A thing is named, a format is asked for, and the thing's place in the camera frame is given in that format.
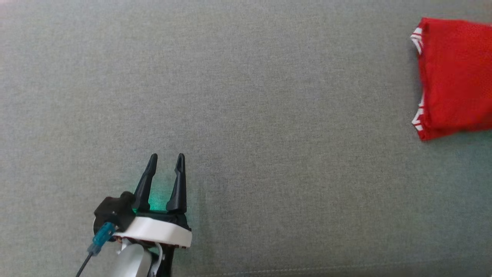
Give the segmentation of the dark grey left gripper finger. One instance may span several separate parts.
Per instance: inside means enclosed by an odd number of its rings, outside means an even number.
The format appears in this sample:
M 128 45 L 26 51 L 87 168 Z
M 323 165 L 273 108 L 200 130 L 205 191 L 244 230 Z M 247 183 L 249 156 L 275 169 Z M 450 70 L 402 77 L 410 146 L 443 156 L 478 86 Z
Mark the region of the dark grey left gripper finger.
M 135 202 L 133 209 L 137 212 L 148 212 L 150 210 L 149 197 L 151 192 L 152 180 L 158 164 L 158 155 L 151 154 L 148 164 L 140 178 L 137 188 L 134 192 Z
M 175 182 L 169 201 L 166 203 L 166 211 L 174 214 L 186 214 L 186 158 L 183 153 L 178 155 L 175 166 Z

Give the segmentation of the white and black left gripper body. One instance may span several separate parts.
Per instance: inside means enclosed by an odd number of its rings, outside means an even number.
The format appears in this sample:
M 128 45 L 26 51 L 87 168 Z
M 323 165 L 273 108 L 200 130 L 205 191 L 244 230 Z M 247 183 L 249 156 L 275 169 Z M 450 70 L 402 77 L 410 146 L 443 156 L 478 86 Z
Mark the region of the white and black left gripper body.
M 114 233 L 116 238 L 157 242 L 173 247 L 189 248 L 192 231 L 186 218 L 186 209 L 140 210 L 133 209 L 136 217 L 125 231 Z

